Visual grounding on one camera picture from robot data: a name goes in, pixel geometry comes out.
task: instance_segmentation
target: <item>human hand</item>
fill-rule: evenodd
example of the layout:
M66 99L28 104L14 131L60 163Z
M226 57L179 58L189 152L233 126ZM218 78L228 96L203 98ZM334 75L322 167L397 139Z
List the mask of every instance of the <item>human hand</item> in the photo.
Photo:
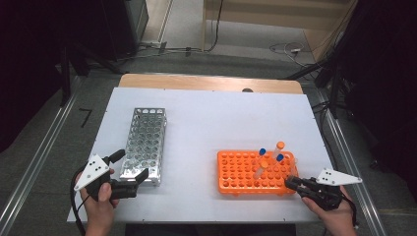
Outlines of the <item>human hand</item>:
M352 200L343 186L340 186L340 190L347 199ZM353 211L347 201L343 200L337 209L325 211L309 198L305 197L301 200L310 209L310 211L314 212L319 219L323 221L326 229L331 235L356 235L356 231L353 228L352 223Z
M119 204L119 200L111 200L111 186L109 183L101 185L98 192L98 202L93 198L89 198L86 188L80 190L82 200L87 212L88 226L86 235L107 235L110 232L111 226L113 225L114 209Z

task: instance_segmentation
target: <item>metal frame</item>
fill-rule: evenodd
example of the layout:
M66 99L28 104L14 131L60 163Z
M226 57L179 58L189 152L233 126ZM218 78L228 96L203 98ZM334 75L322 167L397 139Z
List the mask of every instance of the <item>metal frame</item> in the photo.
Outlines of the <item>metal frame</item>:
M83 82L84 79L78 76L74 78L72 84L72 90L74 93L69 97L66 105L59 108L58 113L52 122L52 125L49 127L49 130L43 138L42 143L33 156L33 159L25 171L25 174L5 204L0 218L0 235L9 234L9 231L12 228L13 223L19 214L19 211L21 210L26 198L30 193L31 187L34 184L37 175L39 174L44 162L46 161L46 158L48 157L49 152L54 145L55 140L58 137L61 128L68 117L68 114L72 109L72 106L78 96L79 88Z
M319 90L318 94L321 102L328 100L326 94L323 91ZM339 125L339 121L333 119L331 117L331 113L327 113L327 120L337 144L338 150L340 151L341 159L343 160L347 173L362 178L350 151L349 145L344 138L343 132ZM366 187L366 184L362 183L353 185L353 189L355 190L359 204L361 205L361 209L364 212L372 235L387 235L384 225L378 214L377 208L374 205L374 201L372 200L372 197Z

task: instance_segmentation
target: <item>blue cap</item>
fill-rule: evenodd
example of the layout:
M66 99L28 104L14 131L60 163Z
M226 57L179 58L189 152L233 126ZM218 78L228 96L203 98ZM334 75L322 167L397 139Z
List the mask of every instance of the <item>blue cap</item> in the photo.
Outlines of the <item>blue cap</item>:
M284 155L283 155L283 154L279 154L279 155L276 157L276 160L277 160L277 161L281 161L283 158L284 158Z
M264 148L260 149L260 155L264 155L267 151Z

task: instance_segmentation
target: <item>white tabletop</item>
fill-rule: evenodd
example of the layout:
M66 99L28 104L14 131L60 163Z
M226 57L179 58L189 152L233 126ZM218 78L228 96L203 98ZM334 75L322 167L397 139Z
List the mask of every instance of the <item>white tabletop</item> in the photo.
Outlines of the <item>white tabletop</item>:
M139 187L121 200L123 222L307 222L318 221L295 194L222 195L216 154L222 149L266 148L278 141L298 159L300 177L331 168L306 95L237 91L115 88L91 154L125 148L135 107L166 109L167 126L159 187ZM119 176L121 162L113 164ZM77 206L81 203L76 196ZM82 208L80 218L86 221ZM68 221L75 218L70 211Z

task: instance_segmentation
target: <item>orange test tube rack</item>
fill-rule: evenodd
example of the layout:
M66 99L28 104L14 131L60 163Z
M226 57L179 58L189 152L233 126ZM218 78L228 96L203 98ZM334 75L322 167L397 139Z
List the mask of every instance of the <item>orange test tube rack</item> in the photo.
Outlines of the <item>orange test tube rack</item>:
M256 150L221 150L217 153L218 191L221 194L277 194L279 196L295 194L285 187L284 180L297 176L295 157L290 151L283 150L284 158L277 161L271 158L273 151L259 156ZM268 162L268 168L259 179L254 173L261 161Z

